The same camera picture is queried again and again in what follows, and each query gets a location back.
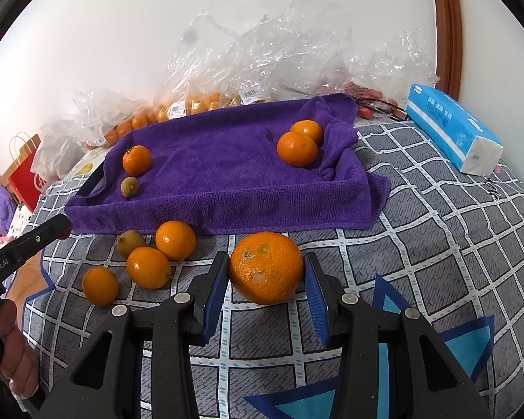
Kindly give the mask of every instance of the white wall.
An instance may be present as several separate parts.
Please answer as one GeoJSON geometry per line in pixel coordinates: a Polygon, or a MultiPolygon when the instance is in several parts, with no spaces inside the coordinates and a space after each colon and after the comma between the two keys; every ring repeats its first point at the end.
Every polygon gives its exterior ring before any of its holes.
{"type": "MultiPolygon", "coordinates": [[[[0,174],[8,142],[50,115],[73,110],[70,93],[106,86],[151,100],[191,19],[212,0],[33,0],[0,43],[0,174]]],[[[293,0],[241,0],[251,20],[293,0]]],[[[436,55],[433,0],[334,0],[354,9],[362,50],[420,27],[436,55]]],[[[243,19],[230,14],[229,20],[243,19]]]]}
{"type": "Polygon", "coordinates": [[[460,102],[499,137],[504,159],[524,183],[524,29],[501,0],[460,1],[460,102]]]}

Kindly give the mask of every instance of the blue tissue pack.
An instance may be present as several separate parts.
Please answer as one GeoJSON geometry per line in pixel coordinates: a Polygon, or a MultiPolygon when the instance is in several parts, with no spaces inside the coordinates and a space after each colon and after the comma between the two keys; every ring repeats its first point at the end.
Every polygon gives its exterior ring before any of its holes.
{"type": "Polygon", "coordinates": [[[503,154],[498,138],[452,97],[414,83],[406,113],[462,172],[490,176],[503,154]]]}

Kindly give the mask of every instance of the metal screw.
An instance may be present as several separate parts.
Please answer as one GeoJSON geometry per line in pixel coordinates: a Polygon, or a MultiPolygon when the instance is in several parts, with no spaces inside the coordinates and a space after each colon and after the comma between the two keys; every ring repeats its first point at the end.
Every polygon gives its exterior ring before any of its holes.
{"type": "Polygon", "coordinates": [[[190,301],[190,295],[188,293],[177,293],[175,295],[175,302],[178,304],[184,304],[190,301]]]}
{"type": "Polygon", "coordinates": [[[355,294],[346,293],[341,297],[341,300],[346,304],[357,304],[359,298],[355,294]]]}
{"type": "Polygon", "coordinates": [[[117,306],[114,306],[110,313],[112,313],[115,317],[121,317],[124,315],[124,313],[126,313],[126,310],[128,310],[126,306],[124,306],[123,304],[119,304],[117,306]]]}
{"type": "Polygon", "coordinates": [[[418,319],[421,314],[419,313],[419,310],[414,309],[413,307],[408,307],[404,310],[404,315],[409,319],[418,319]]]}

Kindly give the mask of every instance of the purple cloth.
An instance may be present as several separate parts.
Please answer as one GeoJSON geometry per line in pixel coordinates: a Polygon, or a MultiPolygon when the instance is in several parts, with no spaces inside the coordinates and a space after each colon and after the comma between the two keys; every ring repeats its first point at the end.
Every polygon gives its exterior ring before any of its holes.
{"type": "Polygon", "coordinates": [[[17,204],[6,188],[0,186],[0,234],[6,235],[14,219],[17,204]]]}
{"type": "Polygon", "coordinates": [[[155,233],[176,220],[198,234],[363,229],[384,207],[390,181],[367,173],[351,146],[355,103],[343,94],[214,110],[133,131],[104,162],[105,184],[66,208],[74,230],[155,233]],[[283,162],[276,144],[291,125],[313,119],[324,129],[317,161],[308,168],[283,162]],[[130,200],[124,151],[144,145],[151,168],[130,200]]]}

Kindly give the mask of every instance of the checkered tablecloth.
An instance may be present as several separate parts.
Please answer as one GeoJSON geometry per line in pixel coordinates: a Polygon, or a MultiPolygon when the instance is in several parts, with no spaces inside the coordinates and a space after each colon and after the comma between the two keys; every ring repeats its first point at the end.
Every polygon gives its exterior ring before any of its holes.
{"type": "MultiPolygon", "coordinates": [[[[495,316],[495,346],[475,385],[493,416],[509,417],[524,401],[524,191],[501,160],[489,179],[458,172],[412,123],[359,128],[355,146],[369,171],[386,175],[390,198],[368,230],[323,229],[288,236],[314,251],[324,271],[346,292],[371,302],[381,275],[442,332],[495,316]]],[[[58,212],[86,177],[54,185],[26,230],[58,212]]],[[[115,236],[72,235],[51,244],[43,268],[56,285],[26,304],[23,330],[41,358],[50,388],[109,308],[91,306],[81,279],[108,266],[120,282],[117,304],[152,307],[206,272],[218,250],[231,253],[245,235],[200,237],[194,254],[175,264],[171,284],[157,291],[133,284],[116,253],[115,236]]],[[[212,341],[191,347],[202,417],[263,418],[245,396],[279,392],[337,374],[339,350],[314,334],[306,295],[299,288],[285,304],[261,307],[230,285],[212,341]]],[[[151,353],[144,350],[142,411],[150,417],[151,353]]]]}

